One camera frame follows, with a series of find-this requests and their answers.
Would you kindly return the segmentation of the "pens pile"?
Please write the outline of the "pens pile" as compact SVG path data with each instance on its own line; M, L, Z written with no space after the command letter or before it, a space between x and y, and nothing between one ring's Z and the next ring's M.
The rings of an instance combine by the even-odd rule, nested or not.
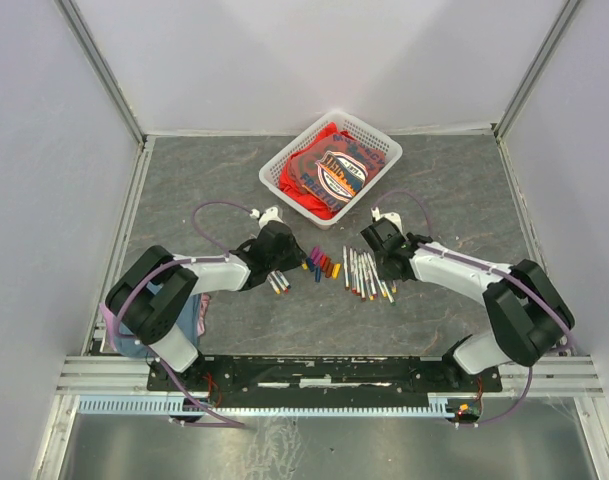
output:
M270 278L273 280L277 288L283 292L288 293L290 291L290 284L283 276L283 274L279 271L273 271L270 273Z

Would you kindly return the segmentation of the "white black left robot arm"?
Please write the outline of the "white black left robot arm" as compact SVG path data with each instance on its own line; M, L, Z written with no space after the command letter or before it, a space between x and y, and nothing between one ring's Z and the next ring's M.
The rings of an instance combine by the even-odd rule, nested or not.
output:
M150 352L170 367L170 378L183 390L199 387L205 368L198 361L195 319L201 296L217 291L248 291L271 273L296 269L305 251L286 224L270 220L255 238L225 255L173 255L150 247L109 290L100 303L115 351L125 357Z

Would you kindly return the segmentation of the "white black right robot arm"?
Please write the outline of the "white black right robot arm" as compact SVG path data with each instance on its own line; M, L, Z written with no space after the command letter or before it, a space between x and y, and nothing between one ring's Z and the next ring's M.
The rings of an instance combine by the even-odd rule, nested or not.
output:
M542 269L528 259L493 263L457 253L429 236L403 234L388 218L361 231L386 281L438 285L482 305L490 327L456 343L441 367L443 382L462 391L491 367L531 367L569 339L575 318Z

